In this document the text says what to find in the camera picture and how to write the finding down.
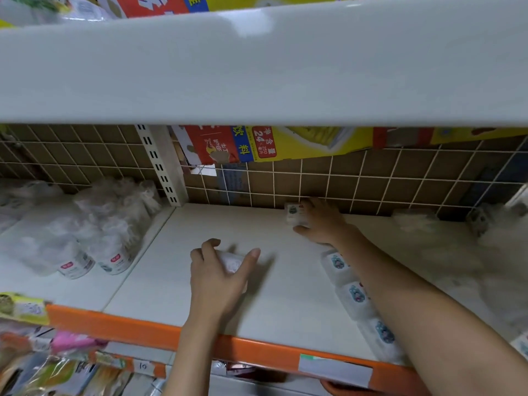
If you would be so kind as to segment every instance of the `forearm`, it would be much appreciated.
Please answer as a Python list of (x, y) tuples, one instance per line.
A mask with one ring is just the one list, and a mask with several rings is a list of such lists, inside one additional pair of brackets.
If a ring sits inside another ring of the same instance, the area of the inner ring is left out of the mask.
[(164, 394), (204, 396), (209, 390), (212, 349), (218, 325), (189, 317), (181, 329), (178, 351)]
[[(526, 386), (528, 364), (497, 333), (356, 229), (350, 230), (334, 246), (357, 272), (433, 394), (514, 395), (520, 392), (519, 382)], [(497, 381), (497, 375), (508, 380)]]

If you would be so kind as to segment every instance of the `person's right hand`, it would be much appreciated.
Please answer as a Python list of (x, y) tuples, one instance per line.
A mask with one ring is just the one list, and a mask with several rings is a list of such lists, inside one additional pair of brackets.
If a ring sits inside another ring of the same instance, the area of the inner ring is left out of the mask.
[(295, 226), (294, 231), (316, 243), (335, 243), (343, 238), (349, 237), (352, 233), (359, 233), (359, 230), (345, 222), (337, 207), (330, 206), (325, 200), (311, 197), (303, 200), (306, 217), (310, 228), (306, 226)]

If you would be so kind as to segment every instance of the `pink package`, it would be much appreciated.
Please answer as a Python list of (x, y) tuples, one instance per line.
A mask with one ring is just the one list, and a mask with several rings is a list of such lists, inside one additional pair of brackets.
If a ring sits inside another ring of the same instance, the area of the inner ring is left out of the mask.
[(66, 350), (106, 346), (105, 340), (90, 338), (88, 335), (73, 334), (67, 331), (58, 331), (51, 341), (53, 353), (64, 352)]

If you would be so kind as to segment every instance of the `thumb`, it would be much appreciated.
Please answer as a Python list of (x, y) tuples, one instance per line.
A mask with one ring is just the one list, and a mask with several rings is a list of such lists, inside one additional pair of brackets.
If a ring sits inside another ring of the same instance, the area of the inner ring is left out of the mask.
[(249, 253), (247, 253), (244, 257), (244, 260), (242, 261), (242, 265), (234, 273), (234, 279), (245, 284), (248, 280), (249, 274), (254, 270), (255, 266), (257, 265), (257, 260), (259, 259), (259, 256), (260, 249), (258, 248), (253, 249)]
[(307, 228), (306, 226), (297, 225), (294, 226), (294, 232), (298, 233), (299, 235), (302, 235), (304, 237), (308, 237), (308, 234), (310, 233), (310, 228)]

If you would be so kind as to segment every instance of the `hand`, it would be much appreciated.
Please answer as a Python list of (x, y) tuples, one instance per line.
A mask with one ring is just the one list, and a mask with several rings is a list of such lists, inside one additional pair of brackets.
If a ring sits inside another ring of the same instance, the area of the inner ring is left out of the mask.
[(330, 206), (325, 200), (311, 197), (303, 200), (306, 217), (310, 228), (295, 226), (294, 231), (316, 243), (328, 243), (336, 247), (343, 237), (360, 233), (355, 226), (347, 224), (337, 207)]
[(201, 249), (191, 251), (189, 318), (206, 325), (218, 325), (233, 310), (260, 256), (260, 249), (251, 250), (238, 271), (229, 274), (216, 255), (214, 247), (219, 244), (220, 240), (209, 239)]

